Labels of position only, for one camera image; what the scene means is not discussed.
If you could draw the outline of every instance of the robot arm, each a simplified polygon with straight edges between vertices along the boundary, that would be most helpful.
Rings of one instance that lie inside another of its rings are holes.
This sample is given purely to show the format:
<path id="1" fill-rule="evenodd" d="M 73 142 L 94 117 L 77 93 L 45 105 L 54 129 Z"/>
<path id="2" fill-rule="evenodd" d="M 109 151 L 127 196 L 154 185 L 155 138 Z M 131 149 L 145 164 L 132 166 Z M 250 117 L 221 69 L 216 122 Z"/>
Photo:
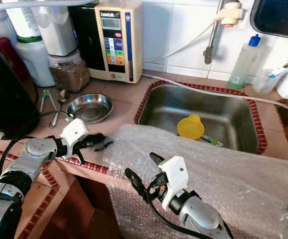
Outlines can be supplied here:
<path id="1" fill-rule="evenodd" d="M 55 157 L 69 158 L 79 154 L 80 148 L 104 141 L 102 134 L 89 135 L 80 119 L 68 124 L 61 138 L 33 138 L 23 149 L 23 153 L 0 176 L 0 239 L 13 239 L 21 217 L 23 200 L 41 172 L 44 163 Z"/>
<path id="2" fill-rule="evenodd" d="M 155 153 L 150 153 L 150 156 L 161 169 L 161 173 L 147 189 L 139 176 L 129 168 L 125 170 L 125 175 L 138 194 L 151 206 L 157 217 L 173 229 L 180 228 L 177 225 L 172 226 L 172 223 L 166 222 L 166 219 L 158 215 L 151 202 L 155 198 L 162 202 L 164 210 L 172 210 L 179 216 L 180 224 L 185 227 L 184 230 L 179 230 L 180 232 L 187 233 L 193 238 L 232 239 L 233 235 L 219 212 L 211 205 L 204 203 L 195 191 L 188 193 L 185 190 L 188 174 L 184 159 L 175 156 L 166 161 Z"/>

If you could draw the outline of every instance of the label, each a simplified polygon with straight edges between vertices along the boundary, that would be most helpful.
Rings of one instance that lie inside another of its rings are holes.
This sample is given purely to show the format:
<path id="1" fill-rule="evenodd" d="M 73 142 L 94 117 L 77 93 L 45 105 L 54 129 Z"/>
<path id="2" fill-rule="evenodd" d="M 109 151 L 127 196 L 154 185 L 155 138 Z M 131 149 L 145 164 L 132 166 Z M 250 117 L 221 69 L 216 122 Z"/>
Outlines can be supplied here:
<path id="1" fill-rule="evenodd" d="M 240 77 L 235 76 L 234 79 L 233 79 L 233 83 L 235 83 L 235 84 L 238 83 L 238 82 L 239 82 L 239 78 L 240 78 Z"/>
<path id="2" fill-rule="evenodd" d="M 120 38 L 104 38 L 108 64 L 124 66 L 123 41 Z"/>

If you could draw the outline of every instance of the digital display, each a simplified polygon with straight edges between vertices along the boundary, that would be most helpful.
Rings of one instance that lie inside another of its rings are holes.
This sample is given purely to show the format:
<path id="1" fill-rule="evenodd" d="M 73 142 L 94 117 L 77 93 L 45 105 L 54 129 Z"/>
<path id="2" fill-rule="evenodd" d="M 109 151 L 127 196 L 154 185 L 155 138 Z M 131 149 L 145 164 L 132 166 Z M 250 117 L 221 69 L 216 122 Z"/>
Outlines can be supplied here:
<path id="1" fill-rule="evenodd" d="M 118 18 L 102 17 L 102 28 L 108 30 L 121 30 L 121 20 Z"/>

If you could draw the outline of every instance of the blue bottle cap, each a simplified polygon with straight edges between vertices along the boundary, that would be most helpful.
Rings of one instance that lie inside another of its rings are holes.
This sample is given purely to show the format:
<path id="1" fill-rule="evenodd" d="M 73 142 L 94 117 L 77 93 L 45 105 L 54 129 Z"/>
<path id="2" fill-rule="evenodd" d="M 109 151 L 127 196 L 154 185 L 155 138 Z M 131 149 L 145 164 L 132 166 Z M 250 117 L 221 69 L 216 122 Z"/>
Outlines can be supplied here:
<path id="1" fill-rule="evenodd" d="M 258 34 L 256 34 L 256 36 L 252 36 L 250 38 L 248 45 L 256 47 L 258 46 L 259 41 L 260 41 L 260 37 L 258 36 Z"/>

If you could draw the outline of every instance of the yellow cup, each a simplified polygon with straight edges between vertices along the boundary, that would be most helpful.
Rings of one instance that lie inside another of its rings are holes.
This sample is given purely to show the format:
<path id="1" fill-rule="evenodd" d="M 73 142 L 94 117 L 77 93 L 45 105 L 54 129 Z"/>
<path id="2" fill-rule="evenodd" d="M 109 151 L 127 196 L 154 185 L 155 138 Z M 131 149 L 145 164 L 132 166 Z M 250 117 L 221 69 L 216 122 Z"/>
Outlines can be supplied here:
<path id="1" fill-rule="evenodd" d="M 177 124 L 177 132 L 179 136 L 183 136 L 190 139 L 200 139 L 204 134 L 204 125 L 200 121 L 199 115 L 190 115 L 187 118 L 182 119 Z"/>

